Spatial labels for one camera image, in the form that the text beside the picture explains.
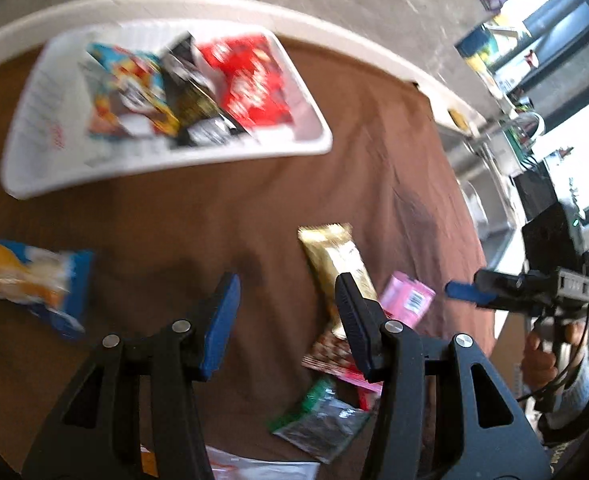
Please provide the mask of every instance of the human hand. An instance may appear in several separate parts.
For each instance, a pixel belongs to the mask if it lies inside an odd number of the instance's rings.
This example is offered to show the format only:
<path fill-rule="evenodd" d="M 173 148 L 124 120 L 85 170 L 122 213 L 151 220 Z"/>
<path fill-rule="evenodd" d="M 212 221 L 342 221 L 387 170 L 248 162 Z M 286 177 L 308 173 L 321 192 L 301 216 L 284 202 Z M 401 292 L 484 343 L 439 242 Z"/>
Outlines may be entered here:
<path fill-rule="evenodd" d="M 571 355 L 577 356 L 572 360 L 568 374 L 571 377 L 578 365 L 583 360 L 585 354 L 585 346 L 587 345 L 587 337 L 584 338 L 583 346 L 577 352 L 578 344 L 581 342 L 581 336 L 583 335 L 583 329 L 585 323 L 578 321 L 571 323 L 565 327 L 565 341 L 570 343 L 573 348 Z M 523 382 L 528 385 L 530 390 L 538 390 L 551 380 L 553 380 L 559 373 L 556 365 L 556 357 L 554 354 L 544 352 L 541 348 L 541 338 L 533 330 L 525 338 L 525 348 L 523 350 L 523 360 L 521 361 L 521 371 L 523 373 Z"/>

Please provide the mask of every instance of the white basket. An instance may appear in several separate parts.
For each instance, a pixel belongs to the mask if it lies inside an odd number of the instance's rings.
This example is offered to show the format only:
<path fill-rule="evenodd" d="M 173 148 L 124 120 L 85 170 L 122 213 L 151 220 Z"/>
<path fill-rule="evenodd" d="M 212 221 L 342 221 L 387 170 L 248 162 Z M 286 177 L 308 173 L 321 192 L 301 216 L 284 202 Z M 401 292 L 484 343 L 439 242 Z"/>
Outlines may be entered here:
<path fill-rule="evenodd" d="M 251 137 L 243 141 L 206 148 L 171 150 L 165 137 L 105 142 L 89 136 L 86 127 L 92 96 L 80 67 L 88 43 L 160 54 L 186 32 L 196 43 L 264 34 L 284 73 L 284 94 L 293 123 L 250 130 Z M 247 158 L 315 155 L 331 147 L 332 133 L 319 107 L 281 43 L 266 28 L 218 20 L 92 25 L 60 34 L 41 53 L 12 119 L 1 161 L 1 183 L 13 197 L 25 199 L 117 175 Z"/>

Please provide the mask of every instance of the brown tablecloth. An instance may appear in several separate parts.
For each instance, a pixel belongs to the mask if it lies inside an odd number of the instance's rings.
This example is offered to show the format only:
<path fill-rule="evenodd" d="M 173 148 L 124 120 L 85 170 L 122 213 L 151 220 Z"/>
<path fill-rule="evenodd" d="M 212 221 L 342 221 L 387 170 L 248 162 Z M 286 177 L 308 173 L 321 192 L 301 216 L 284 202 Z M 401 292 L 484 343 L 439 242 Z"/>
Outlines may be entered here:
<path fill-rule="evenodd" d="M 241 275 L 242 304 L 221 370 L 197 386 L 206 441 L 252 458 L 309 460 L 266 430 L 315 378 L 300 361 L 327 322 L 297 241 L 302 225 L 350 222 L 377 291 L 394 270 L 439 291 L 420 332 L 465 331 L 491 350 L 493 314 L 441 294 L 484 257 L 428 99 L 354 60 L 284 45 L 332 129 L 327 155 L 159 171 L 24 202 L 0 184 L 0 237 L 97 253 L 81 342 L 0 301 L 0 451 L 15 468 L 91 344 L 112 331 L 155 332 L 225 270 Z M 36 56 L 0 67 L 0 158 Z M 320 478 L 358 478 L 371 427 Z"/>

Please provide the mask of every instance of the silver screw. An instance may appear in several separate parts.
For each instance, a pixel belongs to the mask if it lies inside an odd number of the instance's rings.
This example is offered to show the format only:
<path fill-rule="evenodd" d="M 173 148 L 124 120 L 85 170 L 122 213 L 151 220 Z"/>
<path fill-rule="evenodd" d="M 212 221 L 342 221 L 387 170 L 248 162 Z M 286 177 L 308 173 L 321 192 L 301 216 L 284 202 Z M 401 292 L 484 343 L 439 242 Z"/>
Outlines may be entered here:
<path fill-rule="evenodd" d="M 116 334 L 109 334 L 103 338 L 103 346 L 106 348 L 114 348 L 120 342 L 121 340 L 119 339 L 119 336 L 117 336 Z"/>
<path fill-rule="evenodd" d="M 463 348 L 471 347 L 472 343 L 474 342 L 472 341 L 472 338 L 467 334 L 459 334 L 458 336 L 456 336 L 455 340 Z"/>
<path fill-rule="evenodd" d="M 391 319 L 386 321 L 385 330 L 391 334 L 398 334 L 399 332 L 403 332 L 403 323 L 401 321 L 397 321 L 396 319 Z"/>
<path fill-rule="evenodd" d="M 176 332 L 177 334 L 182 334 L 183 332 L 187 332 L 188 330 L 190 330 L 191 326 L 192 325 L 190 325 L 189 321 L 185 319 L 179 319 L 178 321 L 172 323 L 172 330 L 174 330 L 174 332 Z"/>

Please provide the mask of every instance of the barcode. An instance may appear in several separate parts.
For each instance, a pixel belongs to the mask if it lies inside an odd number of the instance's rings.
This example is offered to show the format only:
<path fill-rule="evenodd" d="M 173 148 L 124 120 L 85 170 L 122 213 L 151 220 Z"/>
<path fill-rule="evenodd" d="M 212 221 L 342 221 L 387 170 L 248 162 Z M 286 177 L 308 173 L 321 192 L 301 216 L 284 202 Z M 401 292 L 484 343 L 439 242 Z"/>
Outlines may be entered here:
<path fill-rule="evenodd" d="M 415 314 L 418 314 L 419 312 L 421 312 L 421 309 L 423 308 L 424 301 L 425 298 L 423 297 L 423 295 L 419 294 L 416 290 L 413 290 L 410 293 L 410 297 L 407 298 L 407 301 L 405 302 L 405 308 L 411 310 Z"/>

